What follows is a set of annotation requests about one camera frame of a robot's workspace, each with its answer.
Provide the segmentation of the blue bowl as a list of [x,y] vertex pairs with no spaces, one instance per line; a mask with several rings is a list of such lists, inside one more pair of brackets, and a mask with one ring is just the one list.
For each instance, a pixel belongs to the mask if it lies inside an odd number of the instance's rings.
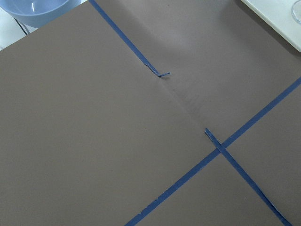
[[2,0],[0,7],[23,24],[40,28],[80,3],[80,0]]

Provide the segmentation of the cream bear tray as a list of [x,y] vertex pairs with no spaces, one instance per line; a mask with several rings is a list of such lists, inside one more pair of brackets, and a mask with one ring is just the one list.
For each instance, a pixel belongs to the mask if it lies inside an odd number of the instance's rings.
[[295,0],[244,0],[255,14],[280,34],[296,50],[301,50],[301,24],[291,14]]

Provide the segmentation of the clear wine glass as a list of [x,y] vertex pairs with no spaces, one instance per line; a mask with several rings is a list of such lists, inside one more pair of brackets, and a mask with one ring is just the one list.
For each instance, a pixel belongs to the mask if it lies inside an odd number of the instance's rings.
[[293,19],[297,22],[297,23],[301,23],[301,0],[297,0],[291,8],[291,14]]

